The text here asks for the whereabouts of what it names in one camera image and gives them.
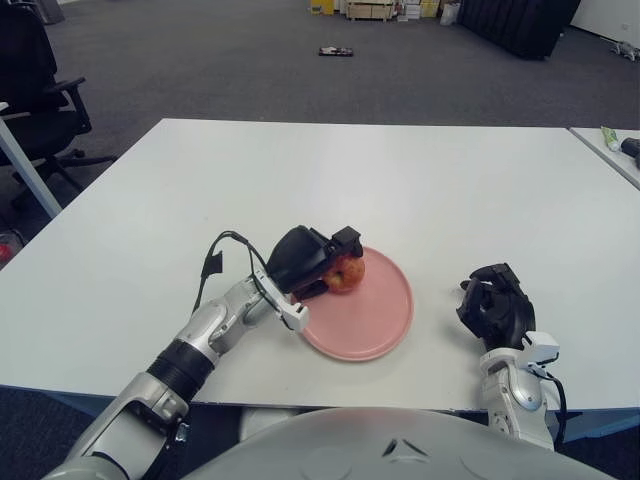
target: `white wall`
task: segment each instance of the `white wall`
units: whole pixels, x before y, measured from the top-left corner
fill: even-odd
[[[571,24],[640,47],[640,0],[582,0]]]

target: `metal pole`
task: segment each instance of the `metal pole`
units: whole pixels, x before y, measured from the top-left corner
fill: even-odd
[[[0,111],[8,106],[5,102],[0,102]],[[62,211],[60,204],[33,168],[2,117],[0,117],[0,148],[49,216],[53,218],[59,214]]]

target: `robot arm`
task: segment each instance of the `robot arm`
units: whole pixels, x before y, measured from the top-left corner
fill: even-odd
[[[235,232],[229,236],[252,248]],[[81,435],[65,463],[45,479],[143,478],[184,428],[191,400],[220,357],[274,313],[290,330],[301,332],[309,310],[292,304],[285,293],[315,283],[339,255],[357,253],[358,237],[350,227],[331,240],[306,227],[291,230],[274,249],[269,274],[252,271],[223,297],[199,306],[147,371],[127,385]],[[222,257],[212,253],[205,260],[206,276],[221,271]]]
[[[545,366],[558,358],[560,347],[551,335],[535,331],[533,305],[509,265],[483,267],[470,277],[461,284],[466,293],[457,312],[487,348],[480,371],[489,427],[553,450],[540,381],[553,379]]]

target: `robot forearm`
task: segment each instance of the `robot forearm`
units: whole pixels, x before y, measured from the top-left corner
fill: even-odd
[[[259,313],[261,303],[266,302],[248,277],[224,297],[202,305],[147,371],[82,434],[65,463],[45,478],[85,470],[95,475],[96,469],[105,478],[119,478],[114,472],[129,480],[141,478],[173,441],[189,403],[220,357],[255,324],[251,310]]]

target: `chair armrest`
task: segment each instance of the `chair armrest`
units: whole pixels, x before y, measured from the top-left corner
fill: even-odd
[[[58,82],[55,85],[51,85],[44,89],[44,93],[61,93],[61,92],[69,92],[73,88],[77,88],[81,83],[86,82],[87,79],[84,77],[76,78],[75,80],[64,80],[62,82]]]
[[[73,102],[73,107],[76,109],[78,115],[80,115],[80,119],[82,121],[82,125],[80,126],[79,133],[87,133],[91,131],[91,119],[89,118],[89,114],[87,113],[87,109],[84,106],[84,102],[80,97],[80,93],[78,92],[78,85],[85,82],[86,79],[84,77],[76,78],[75,80],[65,80],[62,82],[58,82],[55,85],[51,85],[50,87],[45,88],[44,93],[62,93],[67,92],[69,97],[71,97],[71,101]]]

